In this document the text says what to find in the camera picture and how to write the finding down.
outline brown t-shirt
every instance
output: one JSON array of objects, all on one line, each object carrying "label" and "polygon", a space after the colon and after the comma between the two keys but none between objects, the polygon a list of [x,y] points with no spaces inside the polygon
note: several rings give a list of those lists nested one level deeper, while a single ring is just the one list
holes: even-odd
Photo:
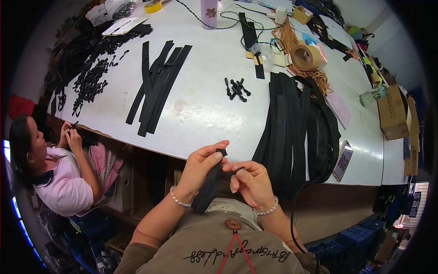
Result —
[{"label": "brown t-shirt", "polygon": [[[175,234],[158,250],[141,243],[130,244],[114,273],[217,273],[233,238],[233,231],[225,225],[226,219],[242,224],[237,234],[255,273],[316,272],[314,254],[293,254],[280,238],[257,230],[239,214],[216,211],[203,215],[186,214],[178,223]],[[251,273],[237,239],[221,273]],[[329,271],[321,266],[320,273],[329,274]]]}]

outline bracelet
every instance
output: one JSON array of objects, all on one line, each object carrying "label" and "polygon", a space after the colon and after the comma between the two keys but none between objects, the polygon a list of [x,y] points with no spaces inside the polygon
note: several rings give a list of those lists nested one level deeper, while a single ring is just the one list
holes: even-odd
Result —
[{"label": "bracelet", "polygon": [[266,214],[271,213],[272,211],[274,211],[274,209],[277,208],[277,205],[278,205],[278,197],[274,195],[274,198],[275,198],[275,203],[274,203],[274,206],[270,210],[264,211],[264,212],[258,212],[257,210],[255,210],[255,208],[252,208],[252,211],[254,213],[256,213],[257,215],[266,215]]},{"label": "bracelet", "polygon": [[177,187],[176,185],[173,185],[173,186],[170,188],[170,194],[172,195],[172,199],[174,199],[175,202],[177,202],[178,204],[180,204],[180,205],[182,205],[182,206],[191,207],[191,204],[192,204],[192,203],[184,203],[184,202],[181,202],[181,201],[175,196],[175,193],[173,193],[173,191],[175,190],[176,187]]}]

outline woman's hand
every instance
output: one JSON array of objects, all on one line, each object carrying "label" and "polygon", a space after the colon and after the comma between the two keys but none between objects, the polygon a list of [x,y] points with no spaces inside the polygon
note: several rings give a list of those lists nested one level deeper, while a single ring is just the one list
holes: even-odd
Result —
[{"label": "woman's hand", "polygon": [[67,139],[68,145],[70,146],[71,151],[77,155],[79,153],[83,153],[82,150],[82,137],[78,134],[76,129],[72,129],[68,132],[65,132],[65,138]]},{"label": "woman's hand", "polygon": [[231,177],[230,189],[232,193],[240,191],[245,202],[259,212],[270,210],[275,204],[271,180],[266,168],[256,162],[228,163],[222,170],[234,171],[240,167],[235,176]]},{"label": "woman's hand", "polygon": [[180,182],[175,188],[175,196],[183,202],[191,202],[198,194],[208,172],[219,162],[227,163],[226,158],[222,157],[222,153],[216,152],[216,149],[225,149],[229,144],[228,140],[223,140],[214,145],[204,146],[190,154]]},{"label": "woman's hand", "polygon": [[71,127],[70,122],[65,121],[64,124],[61,127],[61,138],[59,140],[59,143],[57,145],[57,147],[61,147],[61,148],[67,148],[67,138],[65,137],[65,133],[69,132],[69,128]]}]

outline qr code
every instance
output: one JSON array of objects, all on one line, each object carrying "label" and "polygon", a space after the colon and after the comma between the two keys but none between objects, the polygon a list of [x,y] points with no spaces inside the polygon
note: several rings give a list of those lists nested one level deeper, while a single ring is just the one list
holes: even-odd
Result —
[{"label": "qr code", "polygon": [[338,167],[340,167],[342,172],[345,173],[347,166],[348,166],[348,159],[347,159],[347,157],[345,157],[345,154],[342,153],[341,158],[339,159],[339,162],[338,162]]}]

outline purple water bottle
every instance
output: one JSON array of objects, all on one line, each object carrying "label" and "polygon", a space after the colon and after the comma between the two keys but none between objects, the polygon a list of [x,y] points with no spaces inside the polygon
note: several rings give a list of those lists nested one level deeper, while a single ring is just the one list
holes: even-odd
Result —
[{"label": "purple water bottle", "polygon": [[201,0],[201,20],[210,27],[216,27],[218,22],[218,0]]}]

